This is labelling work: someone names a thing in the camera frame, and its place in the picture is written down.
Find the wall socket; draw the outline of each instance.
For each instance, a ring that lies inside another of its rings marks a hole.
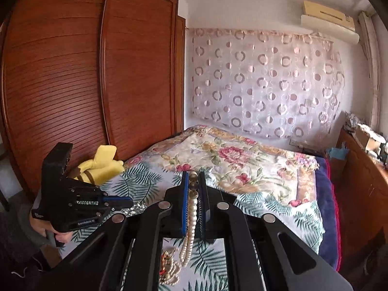
[[[295,140],[292,140],[290,139],[290,143],[289,143],[290,146],[296,146],[297,148],[304,148],[304,145],[302,142],[300,141],[295,141]]]

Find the sheer curtain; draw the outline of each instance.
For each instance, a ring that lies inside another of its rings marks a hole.
[[[341,102],[333,43],[275,31],[193,29],[193,112],[261,138],[320,142]]]

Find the wooden wardrobe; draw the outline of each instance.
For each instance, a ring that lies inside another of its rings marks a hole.
[[[36,194],[43,158],[69,167],[116,145],[126,160],[182,131],[184,19],[178,0],[18,0],[0,35],[1,136]]]

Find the hand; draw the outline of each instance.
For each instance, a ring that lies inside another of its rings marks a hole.
[[[46,237],[46,230],[55,233],[55,239],[61,243],[68,243],[71,240],[72,232],[61,233],[55,230],[49,221],[39,220],[32,217],[30,212],[30,223],[32,228],[40,235]]]

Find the pearl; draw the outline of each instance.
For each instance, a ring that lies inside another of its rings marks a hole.
[[[193,191],[190,191],[189,192],[189,199],[190,200],[193,200],[193,199],[197,199],[198,198],[198,192],[196,190],[193,190]]]
[[[198,174],[197,172],[190,172],[189,173],[189,181],[197,181],[198,180]]]
[[[191,206],[191,207],[189,207],[189,211],[197,211],[197,206]]]
[[[184,257],[181,257],[182,250],[185,250],[187,247],[187,238],[186,237],[185,237],[184,241],[186,242],[186,244],[182,247],[181,252],[180,252],[180,260],[182,263],[185,261],[185,258],[186,258],[186,253],[185,253]],[[160,284],[166,284],[166,285],[172,286],[174,284],[177,284],[177,282],[179,282],[178,275],[182,269],[182,266],[177,261],[175,261],[173,259],[175,251],[176,251],[176,249],[174,249],[174,251],[172,253],[167,252],[167,251],[162,253],[161,267],[162,267],[162,270],[165,272],[162,275],[160,275],[160,277],[159,277]]]
[[[189,183],[189,189],[190,190],[198,190],[198,183],[195,181],[192,181]]]

